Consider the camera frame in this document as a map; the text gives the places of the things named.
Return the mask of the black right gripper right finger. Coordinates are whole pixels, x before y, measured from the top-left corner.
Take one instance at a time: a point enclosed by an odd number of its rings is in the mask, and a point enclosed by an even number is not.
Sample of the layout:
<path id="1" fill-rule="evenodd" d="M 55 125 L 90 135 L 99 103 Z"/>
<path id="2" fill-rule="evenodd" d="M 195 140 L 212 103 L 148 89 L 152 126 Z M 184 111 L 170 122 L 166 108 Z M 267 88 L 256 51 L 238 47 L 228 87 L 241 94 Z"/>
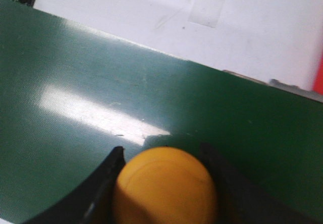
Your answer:
<path id="1" fill-rule="evenodd" d="M 200 160 L 215 182 L 221 223 L 315 223 L 252 183 L 211 144 L 200 144 Z"/>

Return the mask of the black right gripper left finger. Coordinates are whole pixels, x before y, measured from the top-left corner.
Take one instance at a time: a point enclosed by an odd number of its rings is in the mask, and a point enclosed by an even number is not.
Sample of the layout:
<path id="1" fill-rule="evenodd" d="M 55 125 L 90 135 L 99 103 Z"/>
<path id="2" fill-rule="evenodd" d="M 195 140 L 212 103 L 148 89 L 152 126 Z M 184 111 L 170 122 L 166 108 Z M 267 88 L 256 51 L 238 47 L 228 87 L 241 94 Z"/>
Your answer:
<path id="1" fill-rule="evenodd" d="M 124 148 L 114 147 L 73 191 L 24 223 L 109 223 L 114 186 L 124 166 Z"/>

